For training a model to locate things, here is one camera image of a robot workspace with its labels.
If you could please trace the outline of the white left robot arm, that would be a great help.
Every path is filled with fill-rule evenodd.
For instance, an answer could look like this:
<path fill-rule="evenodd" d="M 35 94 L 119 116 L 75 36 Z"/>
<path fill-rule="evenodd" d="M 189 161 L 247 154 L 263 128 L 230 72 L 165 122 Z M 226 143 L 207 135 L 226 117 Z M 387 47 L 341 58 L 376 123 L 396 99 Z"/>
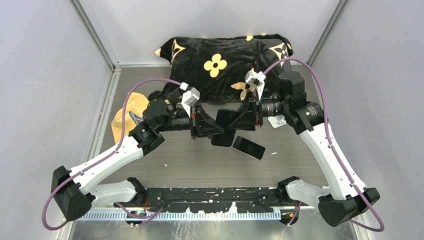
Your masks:
<path fill-rule="evenodd" d="M 200 102 L 192 108 L 193 113 L 182 108 L 172 113 L 165 100 L 153 100 L 143 112 L 143 120 L 120 143 L 70 170 L 64 166 L 57 168 L 53 172 L 51 192 L 65 219 L 75 221 L 92 207 L 103 205 L 127 203 L 148 207 L 153 202 L 153 193 L 135 177 L 114 184 L 100 182 L 154 151 L 165 141 L 162 132 L 189 130 L 194 139 L 224 133 Z"/>

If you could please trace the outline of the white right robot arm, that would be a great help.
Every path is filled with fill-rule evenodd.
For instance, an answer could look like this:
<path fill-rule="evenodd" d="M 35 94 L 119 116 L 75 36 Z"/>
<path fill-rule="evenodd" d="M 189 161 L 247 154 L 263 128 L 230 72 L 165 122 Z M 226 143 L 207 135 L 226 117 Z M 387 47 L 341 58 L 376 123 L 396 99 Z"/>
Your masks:
<path fill-rule="evenodd" d="M 335 139 L 324 108 L 307 99 L 305 80 L 300 73 L 281 73 L 279 92 L 270 97 L 263 96 L 265 79 L 262 72 L 250 71 L 244 81 L 233 85 L 243 90 L 243 103 L 230 121 L 229 130 L 253 131 L 264 118 L 282 116 L 309 147 L 328 186 L 315 186 L 292 176 L 278 183 L 276 201 L 316 208 L 332 227 L 353 222 L 380 199 L 378 190 L 367 187 L 355 174 Z"/>

